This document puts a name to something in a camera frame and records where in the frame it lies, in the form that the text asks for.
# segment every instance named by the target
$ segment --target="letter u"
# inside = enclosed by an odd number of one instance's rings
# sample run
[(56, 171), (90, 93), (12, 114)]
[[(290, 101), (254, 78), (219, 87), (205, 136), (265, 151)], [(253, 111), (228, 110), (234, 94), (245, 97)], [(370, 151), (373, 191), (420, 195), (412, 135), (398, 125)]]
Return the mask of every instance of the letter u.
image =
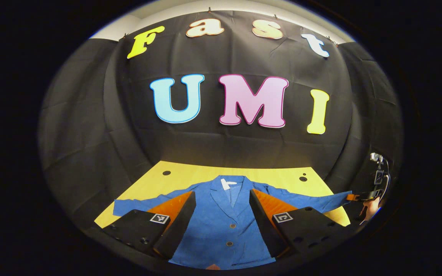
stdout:
[(204, 75), (200, 74), (182, 77), (181, 82), (187, 87), (187, 107), (184, 110), (172, 108), (170, 87), (175, 83), (174, 79), (165, 78), (152, 82), (149, 87), (153, 90), (156, 115), (170, 124), (186, 123), (194, 119), (200, 111), (200, 83), (203, 81)]

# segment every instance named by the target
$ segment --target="blue jacket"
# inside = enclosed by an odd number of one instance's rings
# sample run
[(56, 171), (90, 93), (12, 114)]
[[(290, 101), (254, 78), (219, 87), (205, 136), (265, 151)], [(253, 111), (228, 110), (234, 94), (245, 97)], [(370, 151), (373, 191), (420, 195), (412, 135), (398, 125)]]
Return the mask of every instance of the blue jacket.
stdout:
[[(236, 184), (223, 185), (222, 179), (223, 182)], [(312, 197), (252, 182), (244, 176), (220, 175), (212, 181), (194, 184), (167, 195), (161, 194), (155, 199), (115, 200), (114, 215), (122, 216), (134, 209), (147, 211), (183, 193), (195, 191), (196, 208), (169, 262), (199, 269), (212, 264), (221, 269), (254, 267), (274, 262), (275, 258), (270, 257), (253, 216), (249, 204), (251, 189), (265, 192), (296, 208), (311, 206), (321, 213), (348, 203), (346, 196), (351, 193)]]

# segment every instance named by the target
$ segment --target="yellow table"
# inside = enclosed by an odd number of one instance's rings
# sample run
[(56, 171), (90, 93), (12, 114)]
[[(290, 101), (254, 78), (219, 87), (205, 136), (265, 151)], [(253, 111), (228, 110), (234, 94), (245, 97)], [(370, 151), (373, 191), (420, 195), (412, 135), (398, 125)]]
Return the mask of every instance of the yellow table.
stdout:
[[(168, 194), (175, 190), (182, 190), (192, 184), (213, 180), (218, 175), (243, 175), (253, 182), (266, 183), (272, 187), (286, 189), (295, 194), (306, 196), (329, 196), (332, 193), (325, 182), (312, 168), (221, 168), (210, 166), (196, 166), (166, 161), (158, 162), (117, 199), (152, 199), (160, 194)], [(118, 216), (113, 215), (114, 203), (108, 206), (96, 219), (100, 227), (115, 222)], [(344, 208), (339, 207), (325, 215), (342, 226), (351, 222)]]

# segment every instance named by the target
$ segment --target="jacket lapel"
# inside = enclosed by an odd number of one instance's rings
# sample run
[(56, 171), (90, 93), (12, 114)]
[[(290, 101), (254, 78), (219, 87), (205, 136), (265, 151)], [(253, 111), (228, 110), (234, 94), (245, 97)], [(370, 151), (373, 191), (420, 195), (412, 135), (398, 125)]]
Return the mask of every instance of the jacket lapel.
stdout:
[(238, 217), (250, 205), (249, 197), (251, 189), (253, 189), (253, 182), (251, 182), (247, 177), (244, 177), (242, 189), (238, 194), (235, 207), (233, 208), (236, 217)]
[(233, 208), (229, 202), (229, 199), (226, 196), (226, 192), (224, 191), (224, 189), (221, 185), (221, 179), (219, 176), (216, 177), (211, 182), (211, 197), (214, 199), (214, 202), (216, 202), (216, 204), (219, 206), (219, 208), (221, 210), (223, 210), (223, 212), (227, 216), (229, 216), (230, 218), (232, 218), (236, 221), (237, 215), (235, 214), (235, 211), (233, 210)]

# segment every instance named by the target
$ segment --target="jacket collar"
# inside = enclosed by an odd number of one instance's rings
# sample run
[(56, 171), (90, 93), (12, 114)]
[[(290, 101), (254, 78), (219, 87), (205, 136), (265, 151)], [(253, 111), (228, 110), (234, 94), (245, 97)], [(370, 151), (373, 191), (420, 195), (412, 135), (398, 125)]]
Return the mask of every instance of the jacket collar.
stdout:
[[(235, 207), (232, 207), (226, 192), (223, 189), (223, 184), (221, 184), (221, 179), (233, 182), (242, 182), (242, 188), (238, 194), (238, 199), (235, 202)], [(234, 219), (236, 222), (238, 215), (244, 211), (249, 206), (249, 191), (253, 189), (253, 182), (251, 182), (245, 176), (235, 176), (235, 175), (219, 175), (211, 181), (211, 196), (214, 202), (223, 210), (223, 212), (230, 218)]]

